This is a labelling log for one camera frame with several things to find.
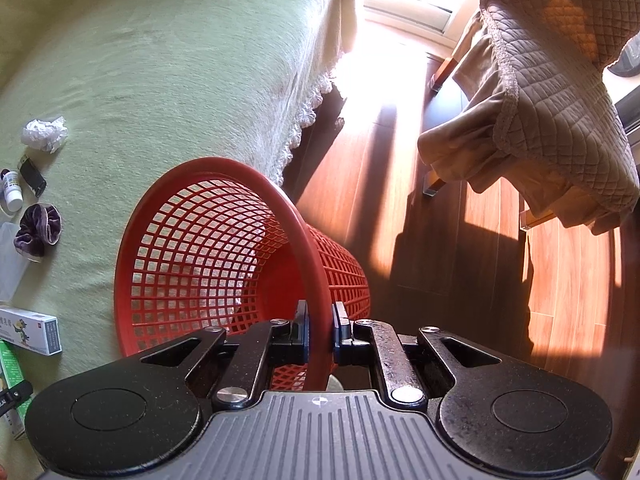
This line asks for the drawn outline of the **white green medicine box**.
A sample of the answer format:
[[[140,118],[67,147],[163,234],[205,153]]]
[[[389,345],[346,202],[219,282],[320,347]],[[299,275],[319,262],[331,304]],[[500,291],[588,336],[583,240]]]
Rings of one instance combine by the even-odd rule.
[[[58,319],[54,315],[2,306],[0,335],[8,344],[40,354],[62,352]]]

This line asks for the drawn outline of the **red plastic mesh basket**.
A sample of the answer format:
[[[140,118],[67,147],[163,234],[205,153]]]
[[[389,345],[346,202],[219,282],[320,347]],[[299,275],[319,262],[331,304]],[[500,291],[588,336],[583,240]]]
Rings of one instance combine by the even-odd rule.
[[[120,242],[114,315],[123,356],[208,326],[231,335],[273,318],[310,315],[310,362],[280,365],[278,389],[322,389],[334,367],[332,306],[370,314],[357,259],[308,226],[280,188],[232,159],[169,170],[134,208]]]

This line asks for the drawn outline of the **dark purple scrunchie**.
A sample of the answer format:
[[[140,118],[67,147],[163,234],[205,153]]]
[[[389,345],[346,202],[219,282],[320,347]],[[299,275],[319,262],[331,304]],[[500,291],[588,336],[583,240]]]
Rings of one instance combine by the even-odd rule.
[[[29,261],[39,262],[50,247],[58,244],[62,217],[51,204],[33,204],[26,208],[14,236],[15,250]]]

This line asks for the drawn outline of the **white pill bottle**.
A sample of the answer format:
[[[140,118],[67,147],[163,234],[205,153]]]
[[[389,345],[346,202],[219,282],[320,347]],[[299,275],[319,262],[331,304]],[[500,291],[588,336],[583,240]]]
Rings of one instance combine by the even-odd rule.
[[[3,199],[6,209],[15,214],[21,210],[24,204],[22,187],[20,185],[20,175],[15,170],[2,169],[1,183]]]

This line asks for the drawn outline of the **black lighter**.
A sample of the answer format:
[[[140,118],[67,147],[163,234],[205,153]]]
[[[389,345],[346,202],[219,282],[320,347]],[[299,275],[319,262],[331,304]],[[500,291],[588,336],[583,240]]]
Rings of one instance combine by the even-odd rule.
[[[18,171],[32,190],[32,194],[39,198],[47,188],[47,181],[32,160],[27,156],[23,157],[18,165]]]

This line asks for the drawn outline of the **white tissue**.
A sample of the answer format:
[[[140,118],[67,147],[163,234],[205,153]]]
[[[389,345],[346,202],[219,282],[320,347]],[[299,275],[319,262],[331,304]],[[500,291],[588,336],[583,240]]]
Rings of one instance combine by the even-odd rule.
[[[65,144],[68,130],[63,116],[50,122],[33,119],[24,125],[21,142],[28,148],[47,154],[53,154]]]

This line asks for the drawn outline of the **clear plastic case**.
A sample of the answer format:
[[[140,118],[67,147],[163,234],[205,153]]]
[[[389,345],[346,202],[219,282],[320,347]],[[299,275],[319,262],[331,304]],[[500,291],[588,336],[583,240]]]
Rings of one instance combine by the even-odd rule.
[[[0,229],[0,300],[10,302],[30,261],[14,246],[18,225],[4,222]]]

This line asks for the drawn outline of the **beige quilted covered chair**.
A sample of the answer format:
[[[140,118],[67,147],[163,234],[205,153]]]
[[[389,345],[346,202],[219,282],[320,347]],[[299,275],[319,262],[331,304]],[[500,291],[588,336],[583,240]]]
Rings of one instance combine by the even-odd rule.
[[[506,179],[566,228],[618,228],[639,177],[603,73],[638,30],[639,0],[480,0],[452,74],[468,104],[420,135],[422,160],[476,192]]]

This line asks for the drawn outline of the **green covered sofa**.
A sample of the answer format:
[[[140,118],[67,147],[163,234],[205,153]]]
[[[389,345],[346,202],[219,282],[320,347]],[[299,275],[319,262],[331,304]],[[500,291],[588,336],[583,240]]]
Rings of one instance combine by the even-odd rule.
[[[144,192],[205,156],[280,183],[355,34],[355,0],[1,0],[1,163],[30,156],[62,217],[13,298],[60,326],[57,356],[17,351],[36,390],[119,357],[114,267]],[[29,153],[24,125],[55,118],[62,148]]]

